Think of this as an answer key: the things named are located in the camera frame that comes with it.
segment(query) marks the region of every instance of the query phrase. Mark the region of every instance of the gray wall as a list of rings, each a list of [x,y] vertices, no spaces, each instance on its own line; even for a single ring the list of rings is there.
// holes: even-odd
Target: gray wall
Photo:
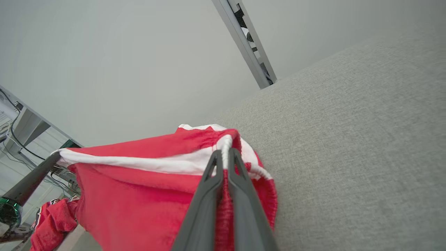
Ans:
[[[437,8],[432,0],[241,1],[278,79]]]
[[[84,146],[196,126],[259,90],[211,0],[3,0],[0,85]]]

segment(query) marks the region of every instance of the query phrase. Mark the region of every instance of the white paneled wall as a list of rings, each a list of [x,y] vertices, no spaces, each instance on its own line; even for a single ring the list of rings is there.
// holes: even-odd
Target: white paneled wall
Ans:
[[[34,141],[32,141],[27,148],[35,154],[46,158],[51,152],[60,148],[67,140],[67,137],[50,127]],[[22,153],[34,161],[36,165],[41,162],[39,158],[28,153],[26,150],[22,150]],[[4,153],[0,152],[0,194],[3,195],[29,172],[30,170],[24,164],[17,162],[17,160],[12,156],[6,156]],[[62,189],[59,187],[52,185],[51,183],[42,182],[23,207],[22,223],[26,222],[28,224],[32,224],[34,222],[37,209],[43,203],[57,198],[61,194]],[[20,241],[0,244],[0,251],[9,251],[19,243]]]

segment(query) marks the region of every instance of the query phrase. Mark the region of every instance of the gray textured fabric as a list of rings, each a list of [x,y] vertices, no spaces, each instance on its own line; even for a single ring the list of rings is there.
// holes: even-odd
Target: gray textured fabric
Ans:
[[[383,34],[203,120],[274,177],[282,250],[446,250],[439,29]]]

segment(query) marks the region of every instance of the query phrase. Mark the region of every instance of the red garment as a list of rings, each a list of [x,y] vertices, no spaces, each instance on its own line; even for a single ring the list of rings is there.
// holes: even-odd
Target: red garment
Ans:
[[[225,181],[218,206],[216,250],[233,250],[227,187],[228,150],[241,152],[271,227],[274,181],[235,129],[181,125],[174,134],[90,148],[60,149],[60,164],[77,175],[79,224],[104,251],[170,250],[211,154],[220,149]]]
[[[52,251],[78,225],[74,213],[78,201],[52,200],[43,204],[36,214],[31,236],[31,251]]]

